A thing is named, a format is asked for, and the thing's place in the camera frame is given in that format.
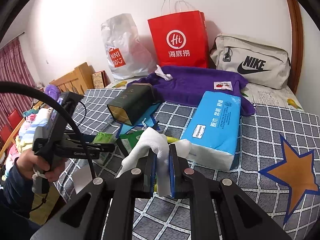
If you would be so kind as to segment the person's left forearm sleeve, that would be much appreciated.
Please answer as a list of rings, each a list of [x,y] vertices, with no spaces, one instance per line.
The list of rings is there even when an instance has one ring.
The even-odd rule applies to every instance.
[[[30,239],[40,226],[32,222],[33,181],[24,178],[15,164],[1,189],[1,239]]]

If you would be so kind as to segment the person's left hand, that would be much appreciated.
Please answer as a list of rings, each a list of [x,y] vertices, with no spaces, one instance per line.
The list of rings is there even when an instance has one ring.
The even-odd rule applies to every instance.
[[[50,169],[50,165],[41,157],[34,154],[32,149],[27,149],[15,160],[16,167],[21,176],[26,180],[31,180],[34,174],[34,166],[46,171],[45,176],[50,183],[56,182],[61,173],[65,170],[66,158],[62,158],[56,168]]]

